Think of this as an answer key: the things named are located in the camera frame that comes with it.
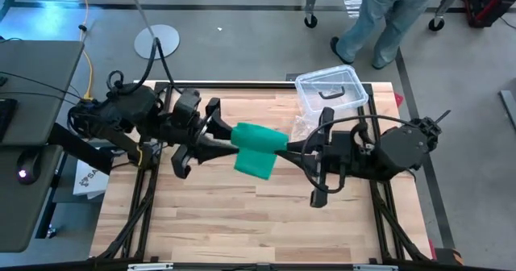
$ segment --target black desk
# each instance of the black desk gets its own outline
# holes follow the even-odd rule
[[[83,44],[75,41],[8,41],[0,44],[0,71],[68,90],[82,49]],[[0,144],[0,252],[21,252],[29,244],[49,187],[54,182],[50,192],[53,196],[59,184],[59,176],[55,174],[62,152],[71,153],[83,161],[103,161],[102,165],[108,165],[105,168],[109,169],[110,157],[101,155],[94,147],[55,123],[62,104],[59,98],[65,94],[17,77],[8,78],[0,88],[0,97],[15,98],[19,101],[19,108],[4,137],[5,143]],[[59,98],[2,94],[11,91],[51,94]],[[15,175],[20,153],[29,146],[47,142],[50,145],[43,146],[40,154],[42,171],[39,180],[30,186],[19,184]],[[55,207],[53,198],[49,200],[51,204],[47,203],[47,206]],[[49,220],[52,214],[53,209],[50,215],[43,217]],[[47,221],[42,219],[41,222],[40,226],[44,226]]]

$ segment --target cart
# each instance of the cart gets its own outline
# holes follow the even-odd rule
[[[314,7],[316,0],[306,0],[305,5],[305,25],[308,28],[317,26],[317,18],[314,16]],[[435,17],[428,23],[428,29],[439,31],[444,27],[444,13],[450,8],[455,0],[441,0],[439,7],[435,11]]]

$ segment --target plastic container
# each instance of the plastic container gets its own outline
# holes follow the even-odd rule
[[[335,119],[368,102],[362,83],[349,65],[305,73],[296,81],[303,118],[317,123],[325,106],[335,110]]]

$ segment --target computer mouse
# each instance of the computer mouse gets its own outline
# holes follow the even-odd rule
[[[30,185],[40,177],[40,148],[24,150],[18,157],[16,178],[23,185]]]

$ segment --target person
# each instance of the person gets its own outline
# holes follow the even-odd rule
[[[375,26],[385,17],[386,27],[374,48],[372,66],[383,69],[396,58],[403,36],[428,6],[430,0],[362,0],[355,26],[339,37],[333,37],[331,50],[350,65],[364,46]]]

